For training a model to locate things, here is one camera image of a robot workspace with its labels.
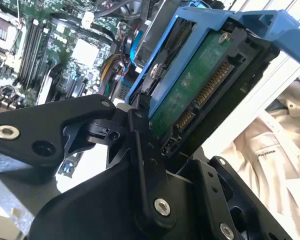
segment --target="white surface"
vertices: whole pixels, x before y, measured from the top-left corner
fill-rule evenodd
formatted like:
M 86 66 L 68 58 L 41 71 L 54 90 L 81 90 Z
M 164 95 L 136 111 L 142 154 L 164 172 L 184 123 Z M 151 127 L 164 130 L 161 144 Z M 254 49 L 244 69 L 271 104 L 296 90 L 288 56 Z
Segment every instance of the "white surface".
M 56 29 L 55 30 L 57 30 L 59 33 L 64 33 L 65 32 L 65 27 L 63 26 L 63 25 L 61 25 L 61 24 L 58 24 L 57 26 L 56 26 Z
M 286 10 L 300 22 L 300 0 L 237 0 L 233 11 Z M 203 143 L 207 158 L 219 155 L 274 99 L 300 75 L 300 64 L 284 52 L 229 117 Z
M 79 63 L 92 67 L 98 56 L 99 48 L 79 39 L 74 47 L 72 57 Z

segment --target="hole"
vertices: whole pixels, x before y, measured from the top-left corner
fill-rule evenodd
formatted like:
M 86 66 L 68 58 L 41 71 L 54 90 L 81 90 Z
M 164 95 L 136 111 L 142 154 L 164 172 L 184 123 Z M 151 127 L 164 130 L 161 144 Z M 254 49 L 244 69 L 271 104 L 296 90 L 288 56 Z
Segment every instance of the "hole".
M 120 137 L 120 134 L 118 132 L 116 132 L 116 131 L 110 133 L 110 135 L 109 135 L 109 139 L 110 140 L 117 140 L 119 137 Z
M 2 129 L 2 133 L 4 135 L 11 136 L 12 134 L 14 134 L 14 131 L 12 131 L 10 128 L 4 128 Z
M 108 103 L 107 101 L 101 101 L 101 103 L 103 106 L 110 107 L 110 103 Z
M 279 240 L 275 235 L 273 235 L 271 232 L 269 232 L 269 237 L 271 240 Z
M 139 118 L 141 118 L 141 119 L 142 119 L 142 115 L 141 115 L 141 113 L 140 113 L 140 112 L 137 112 L 137 111 L 136 111 L 134 114 L 135 114 L 137 117 L 139 117 Z
M 216 189 L 214 186 L 212 187 L 212 190 L 217 193 L 218 192 L 218 189 Z
M 159 207 L 160 207 L 163 211 L 167 211 L 167 206 L 166 206 L 163 202 L 159 202 Z
M 234 223 L 235 228 L 238 232 L 243 235 L 247 234 L 247 219 L 244 213 L 237 206 L 230 209 L 230 214 Z
M 36 141 L 32 144 L 32 150 L 41 157 L 51 157 L 56 153 L 55 146 L 48 141 Z
M 231 234 L 231 232 L 228 228 L 225 228 L 223 231 L 227 236 L 229 236 Z

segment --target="white fabric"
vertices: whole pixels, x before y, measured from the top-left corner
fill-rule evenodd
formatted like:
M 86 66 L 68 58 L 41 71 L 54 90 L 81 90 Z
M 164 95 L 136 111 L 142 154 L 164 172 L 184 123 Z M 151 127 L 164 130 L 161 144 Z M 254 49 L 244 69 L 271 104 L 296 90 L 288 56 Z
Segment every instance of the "white fabric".
M 221 154 L 287 233 L 300 240 L 300 100 L 288 88 L 288 110 L 263 111 Z

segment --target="green circuit board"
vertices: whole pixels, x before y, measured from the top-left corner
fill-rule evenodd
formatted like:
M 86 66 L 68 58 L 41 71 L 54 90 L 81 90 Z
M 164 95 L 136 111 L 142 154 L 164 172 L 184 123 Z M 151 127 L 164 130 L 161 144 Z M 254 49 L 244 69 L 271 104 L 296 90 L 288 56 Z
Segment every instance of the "green circuit board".
M 161 138 L 179 119 L 189 102 L 196 96 L 198 89 L 209 81 L 210 72 L 232 43 L 232 40 L 229 39 L 225 43 L 219 44 L 218 40 L 221 35 L 222 32 L 211 31 L 206 36 L 181 76 L 151 117 L 151 129 L 157 138 Z
M 37 20 L 39 24 L 46 25 L 49 39 L 45 55 L 43 56 L 44 62 L 49 62 L 52 66 L 56 64 L 63 65 L 64 81 L 63 83 L 60 83 L 60 85 L 65 91 L 70 88 L 69 82 L 81 77 L 88 81 L 86 89 L 95 89 L 93 87 L 99 80 L 101 65 L 110 55 L 111 46 L 109 44 L 67 27 L 54 24 L 50 19 L 51 13 L 65 13 L 82 19 L 84 11 L 79 11 L 75 6 L 87 6 L 88 4 L 91 5 L 92 3 L 87 0 L 0 0 L 0 9 L 3 12 L 9 13 L 15 17 L 18 16 L 19 12 L 20 18 L 25 19 L 27 29 L 26 35 L 28 35 L 28 30 L 34 19 Z M 114 17 L 97 18 L 94 20 L 94 23 L 110 30 L 114 34 L 116 40 L 124 37 L 130 29 L 126 22 Z M 24 46 L 21 44 L 21 38 L 22 36 L 20 34 L 15 45 L 17 50 L 19 48 L 23 50 L 22 47 Z M 98 49 L 93 65 L 87 66 L 74 60 L 73 52 L 80 40 L 83 40 Z M 5 76 L 0 70 L 0 87 L 3 85 L 12 85 L 18 76 L 19 70 L 20 69 L 15 67 L 14 74 L 11 76 Z M 25 103 L 27 106 L 36 104 L 35 100 L 37 93 L 34 92 L 34 90 L 20 90 L 19 93 L 25 95 Z

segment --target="yellow cable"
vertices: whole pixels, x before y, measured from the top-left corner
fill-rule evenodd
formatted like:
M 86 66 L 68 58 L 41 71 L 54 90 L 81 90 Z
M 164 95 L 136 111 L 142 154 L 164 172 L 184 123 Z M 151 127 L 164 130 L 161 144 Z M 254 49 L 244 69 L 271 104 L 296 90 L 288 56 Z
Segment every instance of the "yellow cable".
M 104 70 L 102 72 L 102 75 L 101 75 L 101 81 L 104 80 L 109 68 L 110 68 L 110 65 L 112 64 L 112 62 L 114 61 L 115 57 L 118 56 L 118 54 L 114 54 L 110 59 L 109 61 L 107 62 L 107 64 L 105 65 L 104 67 Z

